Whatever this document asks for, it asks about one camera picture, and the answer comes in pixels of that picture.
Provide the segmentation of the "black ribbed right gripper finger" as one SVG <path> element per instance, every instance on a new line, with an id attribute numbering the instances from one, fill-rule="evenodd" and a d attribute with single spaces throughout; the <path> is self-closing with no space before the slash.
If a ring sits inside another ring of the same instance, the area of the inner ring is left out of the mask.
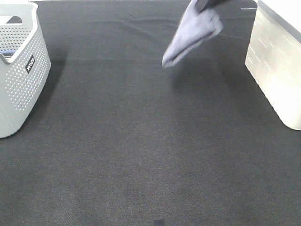
<path id="1" fill-rule="evenodd" d="M 195 4 L 195 8 L 197 12 L 202 12 L 204 10 L 207 10 L 209 8 L 214 8 L 218 5 L 221 5 L 228 0 L 197 0 Z"/>

